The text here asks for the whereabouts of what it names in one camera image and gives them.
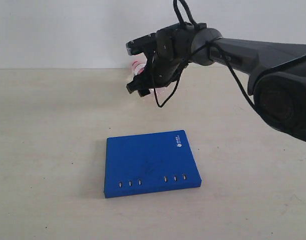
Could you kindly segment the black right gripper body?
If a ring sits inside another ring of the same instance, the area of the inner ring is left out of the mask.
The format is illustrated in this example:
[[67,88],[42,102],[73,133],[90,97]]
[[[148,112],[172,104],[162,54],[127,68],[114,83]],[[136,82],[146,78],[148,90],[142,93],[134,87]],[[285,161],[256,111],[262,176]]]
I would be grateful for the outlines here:
[[177,65],[173,75],[173,82],[180,78],[181,71],[185,64],[185,59],[191,54],[190,46],[195,27],[186,23],[173,24],[159,29],[156,33],[157,48],[154,53],[147,53],[147,60],[160,60]]

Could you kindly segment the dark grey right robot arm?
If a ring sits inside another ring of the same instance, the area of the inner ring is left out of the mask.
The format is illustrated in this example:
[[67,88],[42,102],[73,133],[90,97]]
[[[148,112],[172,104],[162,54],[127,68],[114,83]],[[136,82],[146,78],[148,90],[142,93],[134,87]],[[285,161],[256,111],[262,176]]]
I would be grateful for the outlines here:
[[144,54],[144,70],[127,84],[144,97],[179,84],[194,63],[222,64],[248,75],[246,101],[271,128],[306,142],[306,44],[225,38],[205,23],[178,23],[126,43],[129,55]]

